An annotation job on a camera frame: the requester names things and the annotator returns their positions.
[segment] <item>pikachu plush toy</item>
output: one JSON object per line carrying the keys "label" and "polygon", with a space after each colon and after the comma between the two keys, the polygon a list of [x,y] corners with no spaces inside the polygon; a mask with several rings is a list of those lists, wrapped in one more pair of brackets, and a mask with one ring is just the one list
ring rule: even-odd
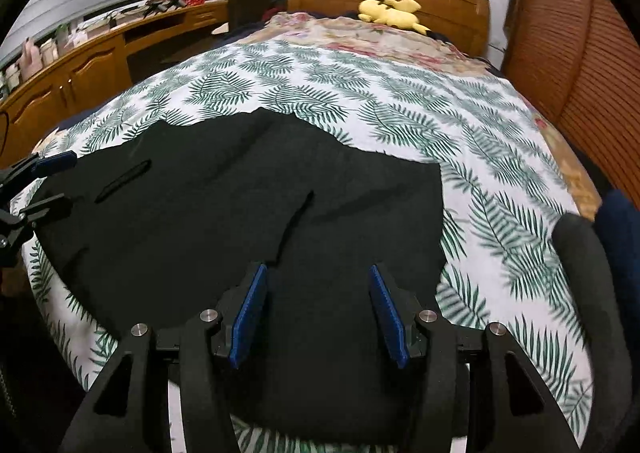
{"label": "pikachu plush toy", "polygon": [[373,22],[383,26],[398,29],[413,29],[420,34],[427,34],[427,27],[420,25],[415,11],[420,10],[420,4],[415,0],[365,0],[360,4],[358,18],[363,22]]}

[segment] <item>metal pin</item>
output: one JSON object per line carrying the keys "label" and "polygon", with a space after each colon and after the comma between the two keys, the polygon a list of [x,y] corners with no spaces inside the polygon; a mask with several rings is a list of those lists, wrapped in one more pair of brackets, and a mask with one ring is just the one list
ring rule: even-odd
{"label": "metal pin", "polygon": [[507,334],[507,327],[497,321],[489,324],[489,330],[497,336],[504,336]]}
{"label": "metal pin", "polygon": [[139,338],[140,336],[145,335],[147,330],[149,330],[149,327],[146,326],[144,323],[136,323],[135,325],[133,325],[133,327],[131,327],[131,333],[136,338]]}
{"label": "metal pin", "polygon": [[204,322],[213,321],[217,317],[218,317],[218,311],[215,310],[215,309],[212,309],[212,308],[208,308],[206,310],[203,310],[200,313],[200,319],[202,319]]}
{"label": "metal pin", "polygon": [[421,310],[418,317],[425,323],[431,323],[438,319],[438,315],[433,310]]}

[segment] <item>white bedsheet with green leaves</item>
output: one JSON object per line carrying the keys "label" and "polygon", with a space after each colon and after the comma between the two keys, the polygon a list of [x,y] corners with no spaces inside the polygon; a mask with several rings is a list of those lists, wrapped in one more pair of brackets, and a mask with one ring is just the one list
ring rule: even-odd
{"label": "white bedsheet with green leaves", "polygon": [[[59,132],[40,152],[74,150],[85,156],[130,141],[159,120],[191,125],[258,107],[293,112],[361,150],[440,163],[448,260],[437,292],[443,314],[470,327],[507,325],[581,443],[593,380],[574,302],[550,242],[558,217],[577,210],[508,81],[434,74],[277,38],[235,43],[136,85]],[[19,194],[12,210],[26,206],[40,184]],[[88,389],[117,343],[65,287],[37,239],[22,253],[50,332]],[[174,407],[172,423],[177,420]],[[243,452],[345,449],[239,421],[235,427]],[[174,435],[174,452],[183,451],[184,442]]]}

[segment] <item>cabinet door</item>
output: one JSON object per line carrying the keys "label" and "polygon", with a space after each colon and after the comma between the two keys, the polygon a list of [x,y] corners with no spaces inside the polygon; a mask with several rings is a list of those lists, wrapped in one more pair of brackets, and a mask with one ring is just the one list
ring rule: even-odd
{"label": "cabinet door", "polygon": [[71,115],[60,78],[58,72],[43,76],[2,104],[9,115],[9,130],[0,166],[28,156],[41,138]]}
{"label": "cabinet door", "polygon": [[120,36],[89,48],[65,66],[72,113],[95,108],[131,87]]}

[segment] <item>wooden wardrobe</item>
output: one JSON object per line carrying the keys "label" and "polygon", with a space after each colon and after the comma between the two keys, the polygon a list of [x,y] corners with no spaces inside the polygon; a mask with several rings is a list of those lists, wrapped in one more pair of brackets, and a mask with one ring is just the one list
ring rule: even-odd
{"label": "wooden wardrobe", "polygon": [[609,0],[518,0],[502,71],[640,207],[640,48]]}

